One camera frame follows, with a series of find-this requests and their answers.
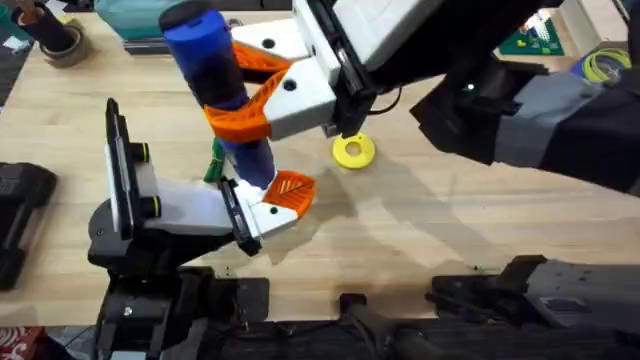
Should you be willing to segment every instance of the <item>tape roll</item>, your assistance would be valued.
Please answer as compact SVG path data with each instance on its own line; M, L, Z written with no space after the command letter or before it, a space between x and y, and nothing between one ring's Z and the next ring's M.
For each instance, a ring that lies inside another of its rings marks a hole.
M348 148L351 146L359 152L350 154ZM373 162L373 158L376 156L376 146L369 136L360 132L346 139L337 137L333 141L332 153L333 158L340 166L347 169L362 169Z
M71 67L86 59L91 52L88 39L82 33L82 29L74 25L65 25L64 29L71 34L74 39L73 45L64 51L55 52L46 48L40 43L40 50L47 55L45 60L56 68Z

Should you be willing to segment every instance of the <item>cable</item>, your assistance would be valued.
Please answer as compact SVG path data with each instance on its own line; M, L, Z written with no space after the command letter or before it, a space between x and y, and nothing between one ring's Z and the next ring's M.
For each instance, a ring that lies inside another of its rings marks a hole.
M609 58L620 63L626 69L631 68L631 59L626 51L615 48L600 49L589 54L582 62L582 71L589 81L603 82L611 79L609 74L604 72L601 65L598 64L598 58Z
M364 326L360 323L358 319L356 319L352 315L343 314L343 316L351 320L351 323L353 324L353 326L355 326L356 329L358 329L358 332L360 332L360 336L364 340L364 343L367 346L367 349L369 349L369 354L371 355L371 359L378 360L379 356L378 356L378 352L376 351L376 347L371 342L369 333L367 333L367 330L364 328Z
M273 325L275 327L277 327L280 331L285 331L285 332L288 331L287 329L284 329L278 323L274 323ZM239 341L247 341L247 342L250 342L250 341L257 341L257 342L267 341L267 342L269 342L269 341L278 341L278 340L280 340L280 341L281 340L290 340L290 339L296 338L298 336L314 333L316 331L324 330L324 329L327 329L327 328L330 328L330 327L333 327L333 326L337 326L337 325L340 325L339 321L332 321L332 322L320 324L320 325L317 325L317 326L312 326L312 327L309 327L307 329L303 329L303 330L300 330L300 331L297 331L297 332L293 332L292 330L290 330L290 331L288 331L288 334L286 334L284 336L282 336L282 335L280 335L280 336L277 336L277 335L276 336L238 336L238 335L235 335L235 336L233 336L233 339L239 340Z
M92 327L93 327L93 325L89 325L86 328L82 329L82 331L77 333L74 337L71 338L71 340L67 341L66 344L64 344L64 348L66 349L67 347L69 347L69 345L71 345L71 343L76 341L82 334L86 333L87 330L91 329Z
M400 102L400 98L402 97L402 88L398 88L398 97L396 97L396 99L393 101L393 103L389 106L387 106L384 109L380 109L380 110L369 110L369 112L367 113L367 115L382 115L384 113L388 113L389 111L393 110L393 108L395 108L398 103Z

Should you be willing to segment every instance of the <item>blue bottle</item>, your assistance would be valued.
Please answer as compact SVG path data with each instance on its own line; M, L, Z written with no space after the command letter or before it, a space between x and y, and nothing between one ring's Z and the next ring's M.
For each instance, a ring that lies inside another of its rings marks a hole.
M169 50L201 107L236 110L249 101L233 53L231 33L218 11L206 2L184 2L166 10L159 23ZM221 143L241 179L262 189L269 186L275 177L275 165L267 139Z

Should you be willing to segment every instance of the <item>black cable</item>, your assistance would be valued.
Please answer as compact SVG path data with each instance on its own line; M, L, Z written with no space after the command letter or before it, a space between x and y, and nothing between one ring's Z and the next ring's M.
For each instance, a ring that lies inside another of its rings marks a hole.
M393 110L393 108L395 108L398 103L400 102L400 98L402 97L402 88L398 88L398 96L396 97L396 99L393 101L393 103L389 106L387 106L384 109L380 109L380 110L369 110L369 112L367 113L367 115L382 115L384 113L388 113L389 111Z
M256 342L267 341L267 342L270 342L270 341L278 341L278 340L280 340L280 341L282 341L282 340L290 340L290 339L296 338L298 336L314 333L316 331L324 330L324 329L330 328L332 326L337 326L337 325L340 325L339 321L331 321L331 322L320 324L320 325L317 325L317 326L312 326L312 327L309 327L307 329L303 329L303 330L300 330L300 331L297 331L297 332L289 332L288 334L286 334L284 336L282 336L282 335L280 335L280 336L278 336L278 335L276 335L276 336L238 336L238 335L235 335L235 336L233 336L233 339L239 340L239 341L247 341L247 342L250 342L250 341L256 341ZM274 326L278 327L279 331L287 331L286 329L282 328L280 326L280 324L278 324L278 323L274 323Z
M76 341L82 334L86 333L87 330L91 329L93 326L89 325L86 328L82 329L82 331L80 331L79 333L77 333L74 337L71 338L71 340L67 341L64 344L64 348L66 349L67 347L69 347L69 345L71 345L74 341Z
M360 336L364 340L364 343L367 346L367 349L369 349L369 354L371 355L371 359L379 360L379 356L378 356L378 352L376 351L376 347L373 345L373 342L371 341L371 338L369 337L369 333L364 328L362 323L360 323L360 320L356 319L354 316L349 315L349 314L343 314L343 316L346 317L347 319L351 320L351 323L353 324L353 326L355 326L356 329L358 329L358 332L360 332Z

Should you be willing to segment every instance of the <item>wooden surface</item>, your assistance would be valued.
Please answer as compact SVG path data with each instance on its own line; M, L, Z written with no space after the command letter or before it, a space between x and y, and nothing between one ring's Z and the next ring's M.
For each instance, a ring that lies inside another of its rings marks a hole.
M250 23L281 16L239 17ZM87 262L87 224L108 196L102 151L108 97L120 102L132 139L149 142L160 176L196 182L209 162L211 130L173 60L131 57L95 15L78 17L97 51L58 70L34 50L0 115L2 161L33 162L59 176L18 289L0 295L4 326L95 321L107 274ZM573 61L520 59L554 69ZM317 179L310 213L269 238L255 258L228 246L194 263L222 276L268 277L272 319L332 317L338 295L354 291L390 316L428 316L423 293L432 276L474 266L500 271L518 254L640 263L640 200L435 150L408 109L438 81L409 86L396 110L367 121L377 157L365 170L339 168L319 129L274 143L279 168Z

